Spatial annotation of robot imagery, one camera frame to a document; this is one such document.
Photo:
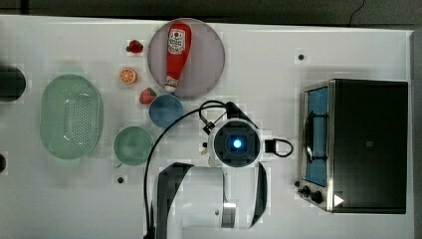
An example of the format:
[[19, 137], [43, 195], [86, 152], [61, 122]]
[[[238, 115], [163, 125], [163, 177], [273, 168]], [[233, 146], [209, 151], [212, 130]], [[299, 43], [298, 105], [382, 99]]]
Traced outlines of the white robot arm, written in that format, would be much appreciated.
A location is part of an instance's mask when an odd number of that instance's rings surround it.
[[174, 162], [158, 174], [154, 239], [182, 239], [191, 227], [254, 227], [268, 202], [262, 153], [261, 132], [251, 122], [219, 122], [208, 136], [207, 165]]

